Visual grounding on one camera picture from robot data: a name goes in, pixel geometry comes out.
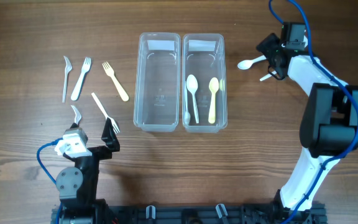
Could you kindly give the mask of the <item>white small spoon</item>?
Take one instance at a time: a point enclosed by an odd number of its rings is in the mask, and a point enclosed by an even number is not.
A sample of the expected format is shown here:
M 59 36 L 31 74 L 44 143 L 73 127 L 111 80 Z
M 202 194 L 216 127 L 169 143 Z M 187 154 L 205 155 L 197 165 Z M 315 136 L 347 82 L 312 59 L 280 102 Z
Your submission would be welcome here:
M 197 107 L 197 103 L 196 103 L 196 91 L 198 89 L 198 81 L 196 79 L 196 77 L 194 75 L 188 75 L 187 79 L 186 79 L 186 87 L 188 89 L 188 91 L 191 93 L 192 95 L 192 101 L 193 101 L 193 111 L 194 111 L 194 116 L 195 116 L 195 121 L 198 124 L 199 121 L 199 114 L 198 114 L 198 107 Z

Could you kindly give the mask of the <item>yellow plastic spoon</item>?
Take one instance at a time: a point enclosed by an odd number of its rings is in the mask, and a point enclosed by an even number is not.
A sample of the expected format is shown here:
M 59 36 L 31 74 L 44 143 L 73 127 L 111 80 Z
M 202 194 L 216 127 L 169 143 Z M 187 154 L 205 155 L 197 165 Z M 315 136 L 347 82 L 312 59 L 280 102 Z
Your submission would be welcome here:
M 209 82 L 209 90 L 211 92 L 211 102 L 209 107 L 208 122 L 214 124 L 216 121 L 216 93 L 219 90 L 219 81 L 213 77 Z

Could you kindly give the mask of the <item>white thick-handled spoon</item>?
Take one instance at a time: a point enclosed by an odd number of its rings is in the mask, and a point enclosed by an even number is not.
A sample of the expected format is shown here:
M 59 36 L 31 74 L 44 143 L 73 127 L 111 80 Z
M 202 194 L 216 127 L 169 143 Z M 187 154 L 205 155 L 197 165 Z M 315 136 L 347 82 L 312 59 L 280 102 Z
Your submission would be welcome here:
M 243 60 L 241 62 L 239 62 L 237 64 L 237 67 L 238 69 L 240 70 L 247 70 L 247 69 L 250 69 L 250 67 L 254 64 L 254 63 L 257 63 L 257 62 L 260 62 L 260 61 L 263 61 L 263 60 L 266 60 L 266 56 L 264 55 L 261 55 L 255 59 L 252 59 L 252 60 Z

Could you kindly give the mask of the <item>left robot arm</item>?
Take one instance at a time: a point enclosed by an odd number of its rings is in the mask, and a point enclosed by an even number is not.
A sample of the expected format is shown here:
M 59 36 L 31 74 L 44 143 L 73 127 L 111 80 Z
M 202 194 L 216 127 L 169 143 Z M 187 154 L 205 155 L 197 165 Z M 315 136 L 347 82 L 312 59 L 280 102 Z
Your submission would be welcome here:
M 101 140 L 103 146 L 91 147 L 89 156 L 71 158 L 73 167 L 63 169 L 57 176 L 56 187 L 61 205 L 54 223 L 118 223 L 119 220 L 104 199 L 96 198 L 99 179 L 99 162 L 111 159 L 120 151 L 112 119 L 105 122 Z

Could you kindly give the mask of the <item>white slim spoon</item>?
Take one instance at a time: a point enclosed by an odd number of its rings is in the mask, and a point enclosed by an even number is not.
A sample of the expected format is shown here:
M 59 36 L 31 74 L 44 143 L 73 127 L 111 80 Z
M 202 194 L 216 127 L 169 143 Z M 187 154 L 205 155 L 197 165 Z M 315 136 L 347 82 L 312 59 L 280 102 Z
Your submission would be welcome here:
M 277 73 L 276 73 L 276 71 L 272 71 L 272 72 L 268 73 L 267 75 L 263 76 L 262 78 L 260 78 L 260 81 L 262 82 L 262 81 L 264 81 L 264 80 L 266 80 L 266 79 L 272 77 L 271 74 L 274 74 L 274 75 L 275 75 L 275 74 L 277 74 Z

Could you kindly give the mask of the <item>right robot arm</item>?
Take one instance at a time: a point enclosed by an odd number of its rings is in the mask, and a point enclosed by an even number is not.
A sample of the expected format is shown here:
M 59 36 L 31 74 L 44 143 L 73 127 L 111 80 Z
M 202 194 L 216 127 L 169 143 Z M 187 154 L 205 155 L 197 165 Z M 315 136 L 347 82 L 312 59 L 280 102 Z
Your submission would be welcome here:
M 358 148 L 358 86 L 348 85 L 304 50 L 305 41 L 286 44 L 268 35 L 256 49 L 277 80 L 290 78 L 308 95 L 300 125 L 301 156 L 279 191 L 283 208 L 305 211 L 328 172 Z

